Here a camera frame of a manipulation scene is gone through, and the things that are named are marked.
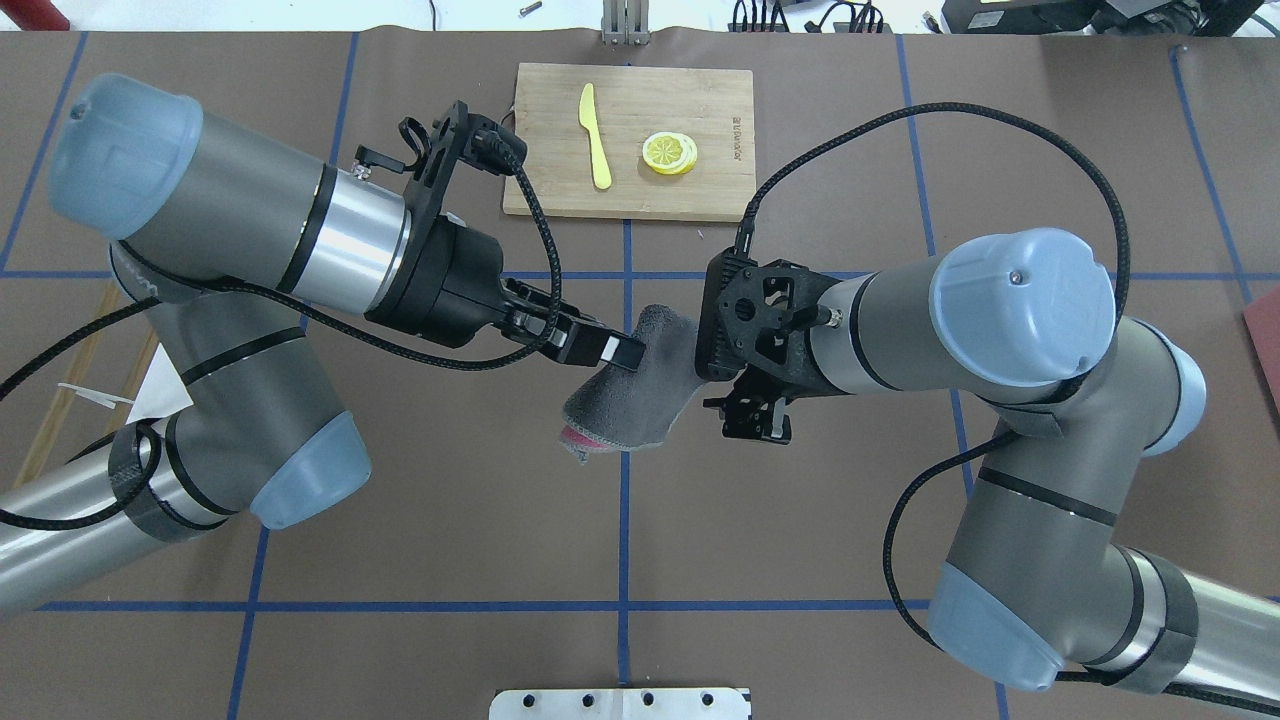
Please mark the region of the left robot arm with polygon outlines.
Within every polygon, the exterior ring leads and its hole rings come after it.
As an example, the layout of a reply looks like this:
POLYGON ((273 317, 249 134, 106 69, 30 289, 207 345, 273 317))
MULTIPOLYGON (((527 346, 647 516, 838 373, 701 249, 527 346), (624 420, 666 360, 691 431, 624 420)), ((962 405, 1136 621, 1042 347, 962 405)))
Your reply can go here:
POLYGON ((122 74, 88 83, 55 147, 54 210, 109 242, 129 305, 3 382, 9 395, 101 329, 146 316, 191 404, 146 416, 3 496, 3 616, 221 527, 283 529, 365 486, 371 460, 302 319, 429 366, 541 354, 634 372, 644 343, 562 299, 526 143, 454 102, 407 117, 403 163, 351 170, 122 74))

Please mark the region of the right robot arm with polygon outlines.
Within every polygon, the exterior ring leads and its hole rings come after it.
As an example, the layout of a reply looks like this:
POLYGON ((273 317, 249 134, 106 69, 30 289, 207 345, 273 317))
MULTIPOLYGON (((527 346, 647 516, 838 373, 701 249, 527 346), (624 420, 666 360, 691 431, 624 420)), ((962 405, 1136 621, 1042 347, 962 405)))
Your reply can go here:
POLYGON ((927 614, 931 642, 1006 687, 1083 679, 1277 711, 1277 605, 1114 542, 1146 457, 1178 447, 1202 370, 1119 314, 1117 281, 1056 228, 987 234, 850 281, 726 249, 696 369, 732 380, 723 433, 785 445, 797 398, 957 389, 998 418, 927 614))

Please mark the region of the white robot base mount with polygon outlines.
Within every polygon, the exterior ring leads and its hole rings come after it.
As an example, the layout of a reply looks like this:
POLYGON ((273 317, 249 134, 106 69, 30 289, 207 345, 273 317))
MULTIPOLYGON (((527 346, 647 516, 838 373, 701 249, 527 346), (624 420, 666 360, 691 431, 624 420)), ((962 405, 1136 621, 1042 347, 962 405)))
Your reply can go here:
POLYGON ((511 689, 489 719, 753 719, 751 694, 732 687, 511 689))

